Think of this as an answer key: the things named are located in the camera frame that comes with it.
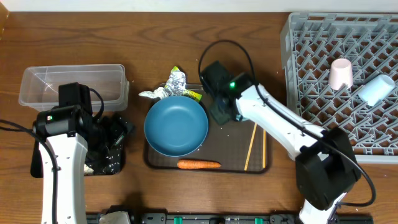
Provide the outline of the wooden chopstick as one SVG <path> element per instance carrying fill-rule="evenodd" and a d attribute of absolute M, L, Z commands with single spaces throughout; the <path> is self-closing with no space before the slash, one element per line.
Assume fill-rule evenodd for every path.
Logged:
<path fill-rule="evenodd" d="M 267 133 L 263 129 L 262 132 L 262 168 L 266 168 L 266 160 L 267 160 L 267 153 L 266 153 L 266 148 L 267 148 Z"/>
<path fill-rule="evenodd" d="M 249 143 L 248 153 L 247 153 L 247 156 L 246 156 L 244 171 L 248 170 L 248 165 L 249 165 L 249 160 L 250 160 L 250 157 L 251 157 L 252 146 L 254 144 L 254 138 L 255 138 L 255 135 L 256 135 L 256 130 L 257 130 L 257 123 L 254 123 L 254 127 L 253 127 L 252 134 L 251 134 L 251 140 L 250 140 L 250 143 Z"/>

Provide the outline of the white rice pile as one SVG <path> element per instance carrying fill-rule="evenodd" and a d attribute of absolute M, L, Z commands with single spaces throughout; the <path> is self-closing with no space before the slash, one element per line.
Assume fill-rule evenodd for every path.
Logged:
<path fill-rule="evenodd" d="M 85 157 L 84 175 L 114 175 L 121 171 L 121 152 L 111 150 L 108 154 L 88 151 Z"/>

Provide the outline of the dark blue plate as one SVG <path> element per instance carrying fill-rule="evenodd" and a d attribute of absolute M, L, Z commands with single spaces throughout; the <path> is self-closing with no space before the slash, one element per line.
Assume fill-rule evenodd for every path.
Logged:
<path fill-rule="evenodd" d="M 205 141 L 209 129 L 207 114 L 199 103 L 186 96 L 170 96 L 156 102 L 144 121 L 149 145 L 169 157 L 186 156 Z"/>

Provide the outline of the white pink cup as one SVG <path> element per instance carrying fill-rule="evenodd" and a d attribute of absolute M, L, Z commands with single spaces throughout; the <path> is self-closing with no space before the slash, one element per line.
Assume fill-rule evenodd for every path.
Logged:
<path fill-rule="evenodd" d="M 348 59 L 339 58 L 332 62 L 328 77 L 328 84 L 333 90 L 343 86 L 351 88 L 353 85 L 353 68 Z"/>

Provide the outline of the light blue cup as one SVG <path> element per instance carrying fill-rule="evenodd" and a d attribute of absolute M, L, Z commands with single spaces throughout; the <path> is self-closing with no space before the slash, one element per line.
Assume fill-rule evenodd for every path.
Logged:
<path fill-rule="evenodd" d="M 393 79 L 387 75 L 378 75 L 360 89 L 358 96 L 369 106 L 376 105 L 382 101 L 396 87 Z"/>

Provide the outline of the light blue small bowl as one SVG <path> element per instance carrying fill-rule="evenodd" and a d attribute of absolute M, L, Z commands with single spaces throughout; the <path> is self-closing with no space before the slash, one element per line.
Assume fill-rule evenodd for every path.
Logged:
<path fill-rule="evenodd" d="M 235 120 L 241 122 L 243 117 L 240 114 L 237 114 Z"/>

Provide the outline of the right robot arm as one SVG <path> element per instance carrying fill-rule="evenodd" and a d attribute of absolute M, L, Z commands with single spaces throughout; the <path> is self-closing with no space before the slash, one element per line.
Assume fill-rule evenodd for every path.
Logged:
<path fill-rule="evenodd" d="M 296 183 L 305 201 L 301 223 L 331 223 L 345 195 L 364 177 L 348 135 L 309 123 L 271 96 L 251 75 L 202 73 L 200 80 L 214 107 L 217 123 L 248 119 L 269 133 L 295 161 Z"/>

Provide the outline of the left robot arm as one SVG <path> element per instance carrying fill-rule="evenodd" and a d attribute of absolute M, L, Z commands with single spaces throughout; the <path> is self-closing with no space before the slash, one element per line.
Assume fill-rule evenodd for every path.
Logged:
<path fill-rule="evenodd" d="M 86 212 L 84 166 L 93 120 L 77 105 L 39 113 L 32 129 L 1 120 L 1 129 L 27 133 L 39 144 L 43 172 L 41 223 L 134 222 L 127 210 L 110 208 L 97 215 Z"/>

